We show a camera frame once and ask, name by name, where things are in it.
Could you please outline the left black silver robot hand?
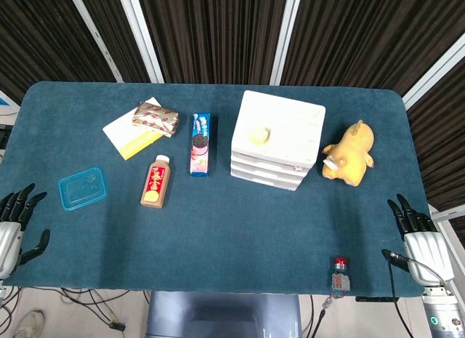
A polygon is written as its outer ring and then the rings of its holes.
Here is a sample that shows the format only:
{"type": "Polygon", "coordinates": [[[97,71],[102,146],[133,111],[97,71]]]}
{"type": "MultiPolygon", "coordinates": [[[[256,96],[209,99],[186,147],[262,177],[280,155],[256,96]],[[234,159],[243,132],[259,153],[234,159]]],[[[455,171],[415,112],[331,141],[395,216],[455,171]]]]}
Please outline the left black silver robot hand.
{"type": "Polygon", "coordinates": [[[16,193],[1,199],[1,282],[15,272],[18,266],[25,265],[45,252],[50,239],[50,229],[42,231],[39,243],[31,250],[22,250],[23,236],[37,204],[47,196],[47,192],[32,197],[35,188],[31,183],[16,193]]]}

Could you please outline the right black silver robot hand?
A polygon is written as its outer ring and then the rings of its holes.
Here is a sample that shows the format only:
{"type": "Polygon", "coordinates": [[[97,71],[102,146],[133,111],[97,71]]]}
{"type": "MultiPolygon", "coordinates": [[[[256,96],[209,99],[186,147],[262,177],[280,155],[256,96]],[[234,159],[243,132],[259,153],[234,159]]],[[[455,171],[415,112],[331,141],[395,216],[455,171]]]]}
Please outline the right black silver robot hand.
{"type": "Polygon", "coordinates": [[[381,253],[387,262],[408,273],[420,286],[447,286],[454,278],[445,237],[435,227],[428,214],[417,212],[406,198],[398,194],[398,202],[389,199],[405,253],[388,249],[381,253]]]}

